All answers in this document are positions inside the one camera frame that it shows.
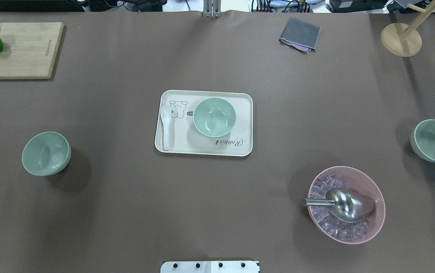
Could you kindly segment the wooden mug tree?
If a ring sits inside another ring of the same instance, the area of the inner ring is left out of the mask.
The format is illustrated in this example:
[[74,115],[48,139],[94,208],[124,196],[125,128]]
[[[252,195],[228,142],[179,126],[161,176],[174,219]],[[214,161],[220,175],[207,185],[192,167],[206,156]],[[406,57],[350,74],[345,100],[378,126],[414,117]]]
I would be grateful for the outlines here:
[[425,9],[412,4],[407,6],[420,13],[416,19],[409,25],[391,23],[385,26],[380,33],[382,45],[389,52],[401,57],[412,57],[420,51],[422,38],[416,29],[428,16],[435,13],[435,0],[427,5]]

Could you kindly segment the pink bowl with ice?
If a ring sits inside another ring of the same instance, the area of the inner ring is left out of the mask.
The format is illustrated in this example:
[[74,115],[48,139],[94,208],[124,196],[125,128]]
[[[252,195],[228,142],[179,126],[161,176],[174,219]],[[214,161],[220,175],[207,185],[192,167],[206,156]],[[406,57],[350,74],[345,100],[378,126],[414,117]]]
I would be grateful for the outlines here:
[[365,173],[349,166],[332,166],[322,171],[310,186],[307,197],[324,199],[333,188],[348,189],[372,199],[375,211],[372,215],[355,223],[347,223],[332,214],[329,207],[309,206],[313,223],[325,235],[345,244],[360,244],[377,235],[385,222],[386,206],[382,192]]

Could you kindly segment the steel ice scoop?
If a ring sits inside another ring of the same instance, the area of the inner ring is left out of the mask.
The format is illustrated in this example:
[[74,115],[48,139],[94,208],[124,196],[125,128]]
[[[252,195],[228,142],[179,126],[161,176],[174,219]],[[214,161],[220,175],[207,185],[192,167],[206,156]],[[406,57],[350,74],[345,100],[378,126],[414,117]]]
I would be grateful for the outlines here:
[[375,202],[344,188],[333,188],[325,194],[324,199],[304,198],[303,206],[328,206],[334,216],[347,223],[361,221],[371,216],[375,209]]

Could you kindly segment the grey folded cloth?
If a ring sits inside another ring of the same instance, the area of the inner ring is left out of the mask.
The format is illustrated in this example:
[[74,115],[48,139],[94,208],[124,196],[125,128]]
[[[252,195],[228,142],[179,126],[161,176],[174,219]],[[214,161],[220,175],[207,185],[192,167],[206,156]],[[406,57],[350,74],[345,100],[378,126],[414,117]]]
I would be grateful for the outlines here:
[[279,41],[301,52],[310,53],[317,49],[322,28],[297,18],[290,18]]

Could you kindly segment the green bowl on tray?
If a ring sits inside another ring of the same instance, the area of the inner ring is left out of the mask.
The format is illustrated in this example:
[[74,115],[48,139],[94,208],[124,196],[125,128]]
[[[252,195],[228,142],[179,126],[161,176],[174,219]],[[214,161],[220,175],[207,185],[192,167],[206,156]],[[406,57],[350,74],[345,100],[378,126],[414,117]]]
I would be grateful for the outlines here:
[[193,112],[195,128],[205,136],[219,138],[234,128],[237,114],[234,107],[222,98],[208,98]]

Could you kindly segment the cream rabbit tray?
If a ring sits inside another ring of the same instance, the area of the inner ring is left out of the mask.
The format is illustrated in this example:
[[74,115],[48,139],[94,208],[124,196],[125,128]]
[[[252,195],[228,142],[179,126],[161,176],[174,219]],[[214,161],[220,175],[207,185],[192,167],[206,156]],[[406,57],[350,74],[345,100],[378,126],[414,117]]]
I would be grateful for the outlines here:
[[[200,133],[193,123],[195,107],[205,99],[221,98],[228,101],[237,114],[235,126],[228,135],[211,138]],[[246,93],[167,90],[160,98],[159,107],[168,105],[173,113],[169,127],[169,148],[163,147],[163,125],[157,114],[155,147],[162,153],[207,154],[245,157],[253,149],[253,100]]]

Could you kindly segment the white ceramic spoon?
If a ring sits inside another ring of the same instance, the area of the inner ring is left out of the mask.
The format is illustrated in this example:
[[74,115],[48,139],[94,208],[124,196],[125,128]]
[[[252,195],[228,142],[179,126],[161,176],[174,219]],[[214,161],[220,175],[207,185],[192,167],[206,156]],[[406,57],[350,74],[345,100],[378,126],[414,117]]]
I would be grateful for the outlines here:
[[162,121],[162,129],[163,129],[163,149],[164,151],[169,150],[169,127],[171,122],[171,108],[164,104],[159,110],[159,114]]

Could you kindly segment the wooden cutting board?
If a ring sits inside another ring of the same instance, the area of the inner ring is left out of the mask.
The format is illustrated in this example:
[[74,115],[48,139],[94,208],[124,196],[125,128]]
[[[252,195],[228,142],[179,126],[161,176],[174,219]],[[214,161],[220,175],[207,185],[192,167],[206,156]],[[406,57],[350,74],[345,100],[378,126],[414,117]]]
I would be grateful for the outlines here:
[[0,22],[0,80],[50,79],[62,22]]

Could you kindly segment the aluminium frame post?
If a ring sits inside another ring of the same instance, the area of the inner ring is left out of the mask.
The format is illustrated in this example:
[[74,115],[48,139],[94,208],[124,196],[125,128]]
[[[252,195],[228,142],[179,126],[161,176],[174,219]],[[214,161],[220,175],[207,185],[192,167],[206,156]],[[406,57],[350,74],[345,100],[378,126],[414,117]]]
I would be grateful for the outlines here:
[[205,18],[219,18],[221,15],[221,0],[203,1],[203,16]]

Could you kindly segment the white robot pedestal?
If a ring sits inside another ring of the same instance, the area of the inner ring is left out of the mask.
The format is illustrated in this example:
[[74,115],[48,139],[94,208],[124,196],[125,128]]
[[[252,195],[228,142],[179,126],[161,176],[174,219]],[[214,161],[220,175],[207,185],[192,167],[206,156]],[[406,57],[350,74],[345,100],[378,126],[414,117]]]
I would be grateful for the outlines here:
[[253,260],[167,261],[161,273],[259,273],[260,263]]

